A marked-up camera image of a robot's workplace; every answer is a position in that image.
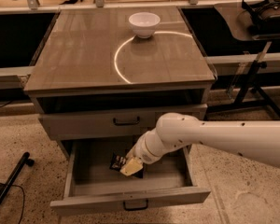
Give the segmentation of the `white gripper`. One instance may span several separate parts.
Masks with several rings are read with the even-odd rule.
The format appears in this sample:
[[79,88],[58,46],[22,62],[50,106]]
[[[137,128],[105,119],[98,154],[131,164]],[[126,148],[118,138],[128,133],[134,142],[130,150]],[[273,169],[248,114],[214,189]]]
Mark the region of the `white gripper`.
[[127,153],[126,158],[128,160],[120,169],[120,172],[126,176],[134,175],[142,170],[143,163],[152,164],[156,161],[156,157],[147,149],[144,136],[137,140],[132,149]]

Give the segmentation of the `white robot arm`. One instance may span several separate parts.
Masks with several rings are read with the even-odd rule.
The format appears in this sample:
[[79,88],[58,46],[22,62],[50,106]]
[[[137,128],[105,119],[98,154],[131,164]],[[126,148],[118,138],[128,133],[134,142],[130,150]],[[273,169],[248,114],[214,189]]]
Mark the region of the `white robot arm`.
[[280,168],[280,120],[202,121],[179,113],[162,115],[126,155],[120,172],[140,171],[164,155],[192,144],[202,144]]

